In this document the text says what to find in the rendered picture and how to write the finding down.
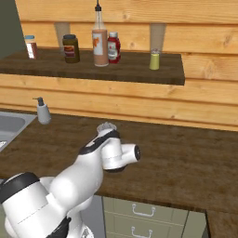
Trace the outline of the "grey-capped shaker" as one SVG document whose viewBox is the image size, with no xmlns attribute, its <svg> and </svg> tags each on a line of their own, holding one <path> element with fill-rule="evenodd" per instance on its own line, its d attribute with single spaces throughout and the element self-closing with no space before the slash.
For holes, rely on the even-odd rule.
<svg viewBox="0 0 238 238">
<path fill-rule="evenodd" d="M 112 123 L 109 123 L 109 122 L 105 122 L 103 124 L 100 124 L 98 127 L 97 127 L 97 131 L 98 131 L 98 134 L 99 135 L 105 135 L 113 130 L 116 130 L 117 127 L 116 125 L 112 124 Z"/>
</svg>

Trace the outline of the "yellow-green shaker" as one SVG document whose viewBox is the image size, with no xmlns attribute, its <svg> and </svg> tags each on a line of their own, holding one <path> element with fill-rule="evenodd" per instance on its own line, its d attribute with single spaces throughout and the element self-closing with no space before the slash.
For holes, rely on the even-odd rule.
<svg viewBox="0 0 238 238">
<path fill-rule="evenodd" d="M 160 51 L 154 48 L 151 51 L 151 58 L 150 58 L 150 69 L 151 70 L 158 70 L 160 67 Z"/>
</svg>

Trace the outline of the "red ketchup bottle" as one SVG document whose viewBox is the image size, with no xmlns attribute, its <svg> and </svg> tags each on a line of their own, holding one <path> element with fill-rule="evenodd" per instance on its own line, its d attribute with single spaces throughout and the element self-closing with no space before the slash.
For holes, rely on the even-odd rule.
<svg viewBox="0 0 238 238">
<path fill-rule="evenodd" d="M 109 63 L 118 63 L 121 58 L 121 44 L 118 32 L 109 32 L 108 37 L 108 59 Z"/>
</svg>

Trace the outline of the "tall brown condiment bottle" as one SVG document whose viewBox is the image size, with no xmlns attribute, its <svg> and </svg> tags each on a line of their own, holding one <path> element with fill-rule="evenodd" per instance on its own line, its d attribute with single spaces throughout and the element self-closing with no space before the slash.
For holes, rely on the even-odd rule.
<svg viewBox="0 0 238 238">
<path fill-rule="evenodd" d="M 108 32 L 102 20 L 102 9 L 97 2 L 95 6 L 95 24 L 92 30 L 94 64 L 97 67 L 105 67 L 108 60 Z"/>
</svg>

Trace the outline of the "olive cabinet door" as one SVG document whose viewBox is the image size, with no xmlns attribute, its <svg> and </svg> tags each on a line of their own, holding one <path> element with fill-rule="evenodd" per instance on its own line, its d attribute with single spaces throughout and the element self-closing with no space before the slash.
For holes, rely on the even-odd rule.
<svg viewBox="0 0 238 238">
<path fill-rule="evenodd" d="M 182 238 L 208 238 L 204 213 L 189 212 Z"/>
</svg>

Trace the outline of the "dark wooden shelf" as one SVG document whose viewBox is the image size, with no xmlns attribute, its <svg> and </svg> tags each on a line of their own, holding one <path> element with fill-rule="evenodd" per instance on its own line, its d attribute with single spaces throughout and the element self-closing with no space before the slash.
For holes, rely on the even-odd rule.
<svg viewBox="0 0 238 238">
<path fill-rule="evenodd" d="M 0 59 L 0 73 L 92 79 L 184 86 L 185 74 L 180 54 L 162 54 L 160 68 L 149 69 L 150 54 L 122 52 L 117 64 L 96 67 L 91 50 L 80 51 L 78 63 L 66 63 L 58 49 L 40 48 L 37 59 L 29 59 L 25 50 Z"/>
</svg>

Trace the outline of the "grey soap dispenser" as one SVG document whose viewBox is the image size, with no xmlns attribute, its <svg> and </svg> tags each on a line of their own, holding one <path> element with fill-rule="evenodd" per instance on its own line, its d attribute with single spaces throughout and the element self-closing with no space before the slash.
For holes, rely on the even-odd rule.
<svg viewBox="0 0 238 238">
<path fill-rule="evenodd" d="M 44 100 L 42 97 L 36 98 L 38 101 L 37 104 L 37 118 L 40 124 L 42 125 L 48 125 L 51 121 L 51 115 L 49 112 L 49 109 L 47 105 L 44 103 Z"/>
</svg>

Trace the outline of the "dark brown jar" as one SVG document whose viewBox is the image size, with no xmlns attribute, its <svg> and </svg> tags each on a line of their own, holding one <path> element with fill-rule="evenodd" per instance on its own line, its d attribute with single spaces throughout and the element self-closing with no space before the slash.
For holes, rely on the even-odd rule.
<svg viewBox="0 0 238 238">
<path fill-rule="evenodd" d="M 75 34 L 65 34 L 62 38 L 65 61 L 77 63 L 80 61 L 78 39 Z"/>
</svg>

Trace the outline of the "olive drawer front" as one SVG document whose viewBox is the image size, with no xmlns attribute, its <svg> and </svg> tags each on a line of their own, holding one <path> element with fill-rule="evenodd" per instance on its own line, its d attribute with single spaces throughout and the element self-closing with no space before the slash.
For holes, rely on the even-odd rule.
<svg viewBox="0 0 238 238">
<path fill-rule="evenodd" d="M 140 206 L 147 206 L 151 207 L 154 206 L 156 208 L 156 212 L 152 218 L 147 218 L 151 220 L 156 221 L 162 221 L 177 225 L 183 225 L 185 223 L 186 217 L 188 215 L 187 210 L 182 209 L 176 209 L 166 206 L 160 206 L 160 205 L 150 205 L 150 204 L 144 204 L 134 201 L 127 201 L 122 199 L 116 199 L 116 198 L 110 198 L 110 197 L 104 197 L 103 198 L 104 203 L 104 209 L 108 212 L 114 212 L 120 215 L 127 215 L 135 218 L 145 218 L 136 216 L 132 213 L 132 204 L 138 204 Z"/>
<path fill-rule="evenodd" d="M 165 224 L 143 220 L 140 218 L 131 218 L 126 216 L 115 215 L 113 213 L 105 213 L 106 231 L 119 235 L 134 238 L 131 235 L 131 227 L 153 231 L 152 238 L 181 238 L 183 227 L 173 224 Z"/>
</svg>

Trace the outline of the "grey dishwasher front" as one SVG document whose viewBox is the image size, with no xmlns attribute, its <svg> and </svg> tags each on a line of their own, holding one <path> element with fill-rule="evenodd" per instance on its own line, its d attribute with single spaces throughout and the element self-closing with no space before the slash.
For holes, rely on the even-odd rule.
<svg viewBox="0 0 238 238">
<path fill-rule="evenodd" d="M 84 223 L 95 238 L 106 238 L 102 197 L 94 195 L 90 206 L 81 212 Z"/>
</svg>

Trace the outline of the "steel sink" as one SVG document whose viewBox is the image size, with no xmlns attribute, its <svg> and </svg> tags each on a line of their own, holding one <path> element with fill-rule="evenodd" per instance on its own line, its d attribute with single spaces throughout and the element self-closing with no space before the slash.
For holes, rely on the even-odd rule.
<svg viewBox="0 0 238 238">
<path fill-rule="evenodd" d="M 34 114 L 0 112 L 0 152 L 35 118 Z"/>
</svg>

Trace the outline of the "blue-lidded red label jar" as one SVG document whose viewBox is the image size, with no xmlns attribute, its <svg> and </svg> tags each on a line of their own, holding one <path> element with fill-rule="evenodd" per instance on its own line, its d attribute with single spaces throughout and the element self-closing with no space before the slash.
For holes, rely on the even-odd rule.
<svg viewBox="0 0 238 238">
<path fill-rule="evenodd" d="M 35 42 L 35 38 L 33 35 L 25 35 L 25 44 L 28 51 L 28 56 L 31 60 L 35 60 L 37 58 L 37 44 Z"/>
</svg>

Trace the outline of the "tan shelf bracket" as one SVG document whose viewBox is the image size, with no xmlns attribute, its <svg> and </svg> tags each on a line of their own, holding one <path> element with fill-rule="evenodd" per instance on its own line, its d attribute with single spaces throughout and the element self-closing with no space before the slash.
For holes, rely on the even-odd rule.
<svg viewBox="0 0 238 238">
<path fill-rule="evenodd" d="M 69 34 L 71 32 L 70 23 L 69 22 L 55 22 L 54 28 L 57 35 L 59 48 L 63 49 L 62 39 L 65 34 Z"/>
</svg>

